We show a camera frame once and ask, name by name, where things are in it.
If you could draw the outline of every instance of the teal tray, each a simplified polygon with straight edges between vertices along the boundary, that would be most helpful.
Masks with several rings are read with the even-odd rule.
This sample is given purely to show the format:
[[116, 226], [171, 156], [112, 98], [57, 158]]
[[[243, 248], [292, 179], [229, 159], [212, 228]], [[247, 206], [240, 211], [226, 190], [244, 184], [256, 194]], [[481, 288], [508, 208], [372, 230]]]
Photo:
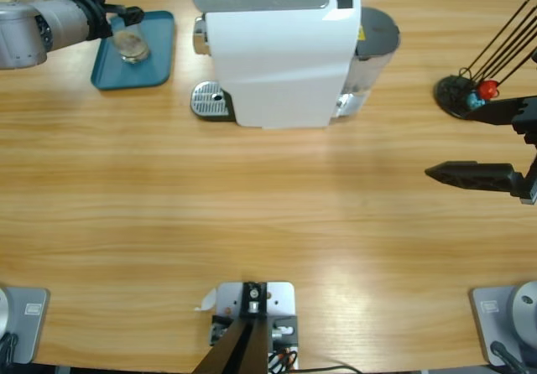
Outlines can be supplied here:
[[[110, 23], [114, 28], [123, 21], [115, 17]], [[167, 11], [147, 12], [140, 27], [151, 52], [138, 64], [123, 61], [111, 37], [101, 40], [91, 73], [91, 83], [97, 89], [158, 86], [168, 80], [174, 50], [174, 15]]]

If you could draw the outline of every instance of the black rod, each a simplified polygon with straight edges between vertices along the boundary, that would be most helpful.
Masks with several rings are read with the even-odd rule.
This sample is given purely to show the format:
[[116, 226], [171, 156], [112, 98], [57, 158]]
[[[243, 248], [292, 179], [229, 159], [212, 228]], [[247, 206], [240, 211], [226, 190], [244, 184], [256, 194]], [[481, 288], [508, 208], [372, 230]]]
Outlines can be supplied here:
[[519, 29], [524, 25], [524, 23], [526, 22], [526, 20], [528, 20], [528, 18], [535, 12], [535, 9], [537, 9], [537, 5], [534, 6], [533, 8], [531, 8], [529, 10], [529, 12], [526, 14], [526, 16], [524, 16], [524, 18], [520, 21], [520, 23], [517, 25], [516, 28], [514, 28], [514, 30], [511, 32], [511, 34], [499, 45], [499, 47], [496, 49], [496, 51], [494, 51], [494, 53], [488, 58], [488, 60], [481, 66], [481, 68], [479, 68], [479, 70], [477, 71], [477, 73], [475, 74], [475, 76], [479, 76], [481, 74], [481, 72], [486, 69], [486, 68], [489, 68], [490, 67], [490, 62], [491, 60], [498, 54], [498, 52], [500, 52], [502, 50], [502, 48], [504, 47], [504, 45], [506, 45], [509, 40], [519, 31]]
[[470, 66], [467, 67], [467, 70], [470, 70], [474, 64], [479, 60], [483, 54], [485, 54], [485, 51], [487, 51], [491, 45], [496, 41], [496, 39], [500, 36], [500, 34], [503, 33], [503, 31], [513, 22], [513, 20], [517, 17], [517, 15], [524, 9], [526, 5], [528, 5], [529, 0], [525, 0], [522, 5], [520, 5], [519, 9], [515, 13], [513, 13], [513, 16], [507, 21], [507, 23], [500, 29], [499, 32], [496, 33], [494, 38], [490, 41], [490, 43], [487, 44], [487, 47], [483, 49], [483, 51], [477, 56], [477, 58], [470, 64]]
[[503, 68], [507, 66], [509, 62], [513, 60], [514, 57], [516, 57], [520, 52], [525, 49], [531, 41], [537, 37], [537, 24], [517, 43], [516, 46], [514, 46], [511, 51], [505, 57], [500, 61], [498, 66], [494, 68], [487, 76], [483, 77], [483, 79], [490, 79], [493, 76], [497, 75], [498, 72], [500, 72]]
[[474, 77], [474, 80], [475, 80], [475, 81], [479, 81], [479, 79], [478, 79], [479, 76], [481, 76], [481, 77], [483, 78], [484, 76], [486, 76], [486, 75], [488, 74], [488, 72], [489, 72], [491, 69], [496, 68], [496, 67], [498, 66], [498, 60], [500, 60], [500, 59], [503, 57], [503, 55], [505, 55], [505, 54], [511, 49], [511, 47], [513, 47], [515, 44], [518, 43], [520, 37], [522, 37], [522, 36], [524, 35], [524, 33], [526, 33], [526, 31], [528, 31], [528, 29], [531, 29], [531, 28], [533, 27], [535, 21], [537, 21], [537, 16], [534, 17], [533, 19], [531, 19], [531, 20], [530, 20], [530, 21], [529, 21], [529, 22], [522, 28], [522, 30], [521, 30], [521, 31], [520, 31], [520, 32], [519, 32], [519, 33], [518, 33], [518, 34], [517, 34], [511, 41], [508, 42], [508, 40], [511, 38], [511, 36], [519, 30], [519, 28], [520, 28], [521, 25], [517, 26], [517, 28], [516, 28], [516, 29], [509, 35], [508, 39], [502, 43], [502, 45], [500, 46], [500, 48], [498, 48], [498, 49], [502, 49], [502, 50], [500, 51], [500, 53], [498, 54], [498, 56], [497, 56], [496, 58], [494, 58], [494, 60], [493, 60], [492, 62], [490, 62], [485, 68], [482, 68], [482, 69], [481, 69], [481, 72], [477, 72], [476, 75], [475, 75], [475, 77]]
[[537, 51], [537, 47], [535, 47], [532, 51], [530, 51], [529, 54], [526, 55], [526, 56], [525, 56], [525, 57], [524, 57], [524, 58], [517, 64], [517, 66], [515, 66], [515, 67], [513, 68], [513, 70], [511, 70], [511, 72], [509, 72], [509, 73], [507, 74], [507, 76], [505, 76], [505, 77], [498, 83], [498, 86], [502, 85], [502, 84], [503, 84], [503, 83], [504, 83], [504, 82], [505, 82], [505, 81], [506, 81], [512, 74], [514, 74], [514, 73], [517, 71], [518, 68], [520, 68], [520, 67], [524, 64], [524, 62], [526, 62], [527, 60], [529, 60], [529, 58], [531, 57], [531, 55], [532, 55], [535, 51]]

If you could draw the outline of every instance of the wooden table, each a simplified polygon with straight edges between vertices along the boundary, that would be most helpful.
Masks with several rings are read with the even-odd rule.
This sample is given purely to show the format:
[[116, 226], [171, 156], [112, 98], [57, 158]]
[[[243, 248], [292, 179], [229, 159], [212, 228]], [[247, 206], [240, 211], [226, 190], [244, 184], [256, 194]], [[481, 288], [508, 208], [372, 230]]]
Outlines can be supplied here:
[[[439, 184], [445, 160], [511, 162], [535, 150], [511, 127], [447, 116], [431, 90], [467, 65], [522, 0], [363, 0], [402, 45], [355, 117], [264, 131], [197, 120], [190, 0], [168, 9], [173, 75], [100, 92], [97, 42], [0, 74], [0, 282], [46, 287], [37, 361], [189, 371], [207, 353], [224, 281], [296, 287], [303, 367], [364, 371], [483, 363], [470, 289], [537, 278], [537, 210]], [[535, 93], [527, 65], [502, 98]]]

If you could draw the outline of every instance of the white paper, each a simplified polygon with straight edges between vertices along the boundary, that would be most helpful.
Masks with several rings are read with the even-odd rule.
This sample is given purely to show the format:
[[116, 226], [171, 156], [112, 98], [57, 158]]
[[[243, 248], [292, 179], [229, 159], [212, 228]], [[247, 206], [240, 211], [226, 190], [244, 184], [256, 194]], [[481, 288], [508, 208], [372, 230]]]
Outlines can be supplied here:
[[213, 288], [207, 296], [201, 301], [201, 307], [196, 307], [194, 311], [209, 311], [213, 309], [216, 304], [216, 289]]

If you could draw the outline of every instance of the coffee machine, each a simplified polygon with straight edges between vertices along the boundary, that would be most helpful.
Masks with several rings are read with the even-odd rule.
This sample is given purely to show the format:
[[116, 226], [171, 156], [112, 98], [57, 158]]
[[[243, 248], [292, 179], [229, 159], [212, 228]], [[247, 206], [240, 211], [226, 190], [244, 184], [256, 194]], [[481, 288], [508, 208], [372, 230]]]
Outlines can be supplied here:
[[193, 1], [194, 49], [217, 78], [192, 92], [205, 120], [325, 127], [359, 110], [399, 46], [394, 21], [361, 0]]

